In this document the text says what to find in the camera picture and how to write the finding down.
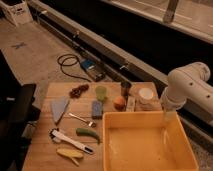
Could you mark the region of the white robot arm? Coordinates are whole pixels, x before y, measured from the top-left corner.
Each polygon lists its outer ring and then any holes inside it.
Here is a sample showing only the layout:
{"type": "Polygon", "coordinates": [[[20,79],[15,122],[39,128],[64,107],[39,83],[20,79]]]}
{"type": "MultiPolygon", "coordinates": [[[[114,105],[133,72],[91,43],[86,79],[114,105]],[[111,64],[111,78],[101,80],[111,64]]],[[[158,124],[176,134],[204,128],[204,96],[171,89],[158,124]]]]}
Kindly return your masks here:
{"type": "Polygon", "coordinates": [[[210,68],[203,62],[171,70],[167,76],[168,85],[164,88],[160,101],[165,111],[181,109],[191,100],[213,116],[213,86],[210,68]]]}

